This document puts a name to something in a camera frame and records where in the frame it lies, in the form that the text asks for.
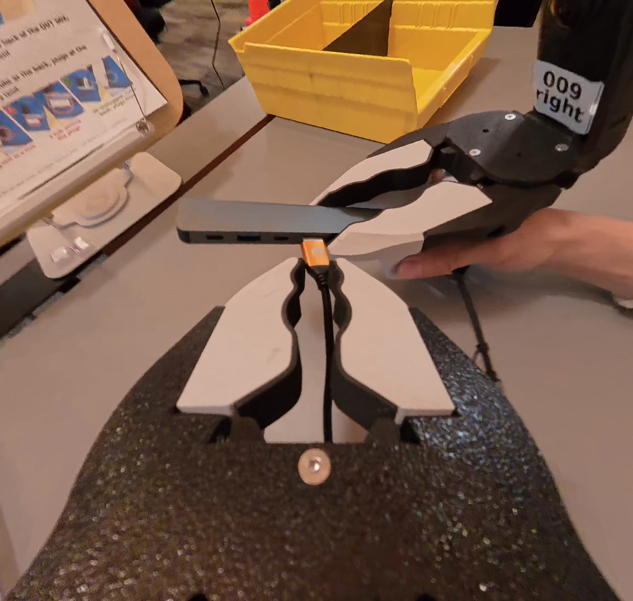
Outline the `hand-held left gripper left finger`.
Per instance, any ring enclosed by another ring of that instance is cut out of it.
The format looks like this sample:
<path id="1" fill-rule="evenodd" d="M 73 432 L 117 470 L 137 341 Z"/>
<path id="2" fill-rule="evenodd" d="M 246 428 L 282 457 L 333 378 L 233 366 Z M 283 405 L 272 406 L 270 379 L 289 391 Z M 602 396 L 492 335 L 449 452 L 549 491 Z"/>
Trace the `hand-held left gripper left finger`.
<path id="1" fill-rule="evenodd" d="M 249 417 L 261 430 L 287 414 L 302 389 L 296 325 L 303 261 L 288 258 L 222 309 L 177 401 L 184 414 Z"/>

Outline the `printed instruction sheet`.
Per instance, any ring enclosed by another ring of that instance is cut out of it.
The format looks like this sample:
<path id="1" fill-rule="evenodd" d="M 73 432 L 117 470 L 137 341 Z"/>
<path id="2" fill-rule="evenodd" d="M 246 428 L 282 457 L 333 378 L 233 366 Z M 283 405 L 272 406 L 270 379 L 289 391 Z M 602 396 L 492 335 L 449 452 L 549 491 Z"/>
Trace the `printed instruction sheet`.
<path id="1" fill-rule="evenodd" d="M 1 215 L 165 105 L 88 0 L 1 0 Z"/>

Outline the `person's right forearm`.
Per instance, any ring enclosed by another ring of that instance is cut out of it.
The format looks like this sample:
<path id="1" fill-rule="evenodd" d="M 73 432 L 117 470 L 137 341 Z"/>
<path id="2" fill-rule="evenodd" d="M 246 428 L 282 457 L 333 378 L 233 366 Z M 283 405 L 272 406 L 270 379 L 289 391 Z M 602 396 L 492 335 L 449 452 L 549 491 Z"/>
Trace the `person's right forearm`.
<path id="1" fill-rule="evenodd" d="M 632 222 L 617 221 L 612 245 L 612 267 L 616 296 L 632 300 Z"/>

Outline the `yellow plastic bin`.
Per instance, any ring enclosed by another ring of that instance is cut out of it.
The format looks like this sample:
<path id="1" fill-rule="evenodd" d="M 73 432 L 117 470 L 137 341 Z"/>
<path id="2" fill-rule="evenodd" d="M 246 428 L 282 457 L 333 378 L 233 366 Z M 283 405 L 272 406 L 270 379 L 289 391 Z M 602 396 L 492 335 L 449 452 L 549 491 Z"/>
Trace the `yellow plastic bin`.
<path id="1" fill-rule="evenodd" d="M 422 128 L 482 58 L 496 0 L 286 0 L 230 39 L 267 114 L 380 143 Z"/>

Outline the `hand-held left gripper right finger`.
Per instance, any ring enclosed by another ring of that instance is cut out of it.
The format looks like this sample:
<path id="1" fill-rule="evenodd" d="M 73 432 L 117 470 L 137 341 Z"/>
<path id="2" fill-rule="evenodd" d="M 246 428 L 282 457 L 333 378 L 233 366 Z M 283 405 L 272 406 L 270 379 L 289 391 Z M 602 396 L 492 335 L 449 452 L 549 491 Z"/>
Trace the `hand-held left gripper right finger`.
<path id="1" fill-rule="evenodd" d="M 450 416 L 455 404 L 399 296 L 345 258 L 332 265 L 336 337 L 330 373 L 337 408 L 369 431 L 379 419 Z"/>

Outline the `instruction sheet on stand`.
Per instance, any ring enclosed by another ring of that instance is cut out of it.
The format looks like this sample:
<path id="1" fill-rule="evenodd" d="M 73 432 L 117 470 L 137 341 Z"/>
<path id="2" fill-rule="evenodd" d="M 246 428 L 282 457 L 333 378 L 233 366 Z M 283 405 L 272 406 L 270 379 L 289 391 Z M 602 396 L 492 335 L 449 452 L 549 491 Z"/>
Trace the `instruction sheet on stand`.
<path id="1" fill-rule="evenodd" d="M 88 2 L 166 105 L 1 215 L 1 246 L 26 235 L 44 275 L 53 279 L 83 265 L 182 183 L 146 153 L 181 117 L 184 102 L 174 72 L 123 0 Z"/>

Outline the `person's right hand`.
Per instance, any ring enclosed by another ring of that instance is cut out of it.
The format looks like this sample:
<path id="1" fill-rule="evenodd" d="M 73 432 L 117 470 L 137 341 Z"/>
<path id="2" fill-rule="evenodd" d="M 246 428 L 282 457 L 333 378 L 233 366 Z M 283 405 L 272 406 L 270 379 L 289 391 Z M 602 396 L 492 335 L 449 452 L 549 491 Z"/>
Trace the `person's right hand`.
<path id="1" fill-rule="evenodd" d="M 510 272 L 542 268 L 614 294 L 612 245 L 617 221 L 623 220 L 547 208 L 496 239 L 452 241 L 423 249 L 404 258 L 395 275 L 408 280 L 431 278 L 469 265 Z"/>

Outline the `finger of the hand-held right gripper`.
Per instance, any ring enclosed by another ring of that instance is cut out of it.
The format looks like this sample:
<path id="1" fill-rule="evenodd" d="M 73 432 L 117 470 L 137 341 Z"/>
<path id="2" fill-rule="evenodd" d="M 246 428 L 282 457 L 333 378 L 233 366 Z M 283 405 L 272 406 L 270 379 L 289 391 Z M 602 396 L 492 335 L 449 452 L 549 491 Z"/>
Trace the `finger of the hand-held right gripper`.
<path id="1" fill-rule="evenodd" d="M 311 205 L 393 209 L 416 201 L 446 178 L 432 169 L 432 147 L 420 140 L 367 157 L 335 180 Z"/>
<path id="2" fill-rule="evenodd" d="M 423 248 L 430 230 L 491 203 L 475 186 L 442 181 L 427 188 L 416 201 L 385 209 L 367 222 L 350 225 L 328 249 L 336 258 L 377 261 L 389 279 L 396 279 L 398 264 Z"/>

